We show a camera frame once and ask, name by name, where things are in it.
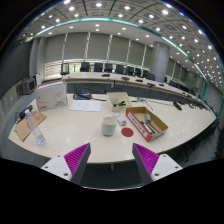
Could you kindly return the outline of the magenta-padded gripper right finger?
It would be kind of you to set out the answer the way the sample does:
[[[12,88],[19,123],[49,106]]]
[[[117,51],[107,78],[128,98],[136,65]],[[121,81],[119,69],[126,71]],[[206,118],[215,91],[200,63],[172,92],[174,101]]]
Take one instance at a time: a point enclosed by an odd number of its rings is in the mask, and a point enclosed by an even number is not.
[[[158,155],[137,143],[133,144],[132,153],[144,185],[182,169],[182,167],[167,154]]]

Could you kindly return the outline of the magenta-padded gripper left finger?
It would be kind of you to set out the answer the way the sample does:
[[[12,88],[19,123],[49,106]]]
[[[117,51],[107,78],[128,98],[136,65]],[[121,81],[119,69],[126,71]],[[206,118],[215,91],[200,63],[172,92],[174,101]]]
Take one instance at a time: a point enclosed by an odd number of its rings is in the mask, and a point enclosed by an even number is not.
[[[79,185],[90,154],[91,146],[87,143],[65,155],[53,157],[42,166],[42,169]]]

